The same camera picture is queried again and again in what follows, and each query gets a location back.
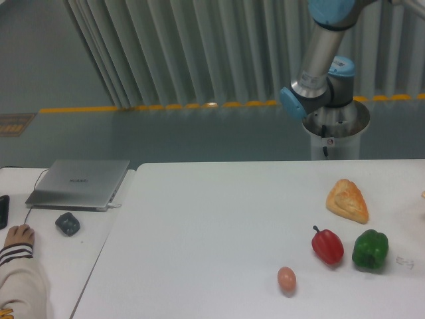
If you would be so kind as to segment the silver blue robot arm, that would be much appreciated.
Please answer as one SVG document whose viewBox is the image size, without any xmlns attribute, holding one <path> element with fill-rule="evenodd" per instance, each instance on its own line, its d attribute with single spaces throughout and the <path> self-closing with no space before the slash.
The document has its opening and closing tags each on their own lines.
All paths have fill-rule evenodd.
<svg viewBox="0 0 425 319">
<path fill-rule="evenodd" d="M 290 85 L 286 112 L 303 119 L 335 104 L 335 79 L 354 80 L 355 93 L 391 98 L 424 93 L 423 1 L 308 1 L 312 35 Z"/>
</svg>

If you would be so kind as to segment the person's hand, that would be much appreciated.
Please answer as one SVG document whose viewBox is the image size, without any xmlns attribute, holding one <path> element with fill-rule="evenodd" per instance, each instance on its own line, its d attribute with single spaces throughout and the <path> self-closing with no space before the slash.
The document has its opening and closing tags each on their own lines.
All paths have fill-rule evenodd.
<svg viewBox="0 0 425 319">
<path fill-rule="evenodd" d="M 30 245 L 35 243 L 35 231 L 27 224 L 13 226 L 8 230 L 4 247 L 11 245 Z"/>
</svg>

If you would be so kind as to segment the cream striped sleeve forearm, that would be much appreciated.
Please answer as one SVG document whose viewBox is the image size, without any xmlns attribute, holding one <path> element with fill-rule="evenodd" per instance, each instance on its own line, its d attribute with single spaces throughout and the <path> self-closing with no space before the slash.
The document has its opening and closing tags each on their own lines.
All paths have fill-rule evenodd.
<svg viewBox="0 0 425 319">
<path fill-rule="evenodd" d="M 12 244 L 1 249 L 1 317 L 46 318 L 47 291 L 33 246 Z"/>
</svg>

